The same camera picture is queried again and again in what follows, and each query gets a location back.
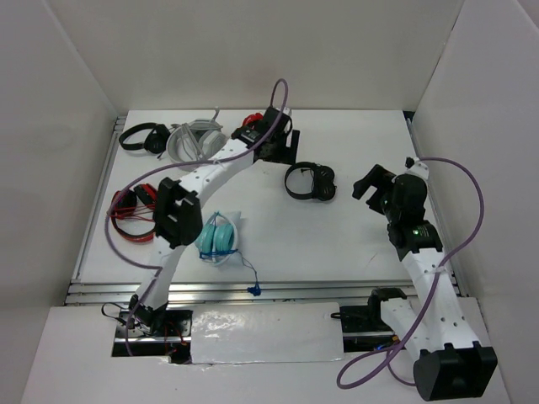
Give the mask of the black wired headphones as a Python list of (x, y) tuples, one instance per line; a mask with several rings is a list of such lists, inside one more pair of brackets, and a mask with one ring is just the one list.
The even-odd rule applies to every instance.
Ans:
[[(295, 171), (300, 171), (301, 173), (309, 172), (311, 175), (311, 189), (309, 192), (304, 194), (299, 194), (293, 192), (288, 186), (288, 178)], [(290, 197), (296, 200), (309, 200), (317, 199), (321, 202), (331, 201), (336, 193), (337, 186), (334, 183), (335, 172), (334, 170), (326, 165), (317, 164), (315, 162), (296, 162), (291, 165), (284, 176), (284, 186), (285, 190)]]

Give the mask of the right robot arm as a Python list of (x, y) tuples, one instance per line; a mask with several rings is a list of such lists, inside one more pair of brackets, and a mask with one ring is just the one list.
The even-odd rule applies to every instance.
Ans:
[(375, 329), (390, 327), (397, 334), (398, 347), (414, 362), (414, 385), (424, 400), (476, 398), (486, 391), (498, 358), (469, 325), (438, 231), (425, 218), (428, 178), (428, 167), (410, 159), (404, 173), (375, 165), (354, 184), (355, 199), (374, 188), (366, 204), (386, 217), (389, 241), (422, 305), (414, 311), (399, 291), (376, 290), (376, 303), (367, 308), (366, 318)]

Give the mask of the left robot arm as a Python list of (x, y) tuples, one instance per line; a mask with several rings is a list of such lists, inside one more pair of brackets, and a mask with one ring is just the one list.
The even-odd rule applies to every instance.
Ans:
[(179, 260), (203, 230), (202, 208), (231, 178), (258, 160), (273, 162), (286, 146), (290, 115), (286, 108), (268, 107), (260, 129), (244, 126), (232, 134), (208, 162), (179, 180), (164, 178), (157, 188), (154, 210), (155, 236), (147, 264), (149, 271), (129, 303), (137, 328), (149, 336), (165, 326), (168, 292)]

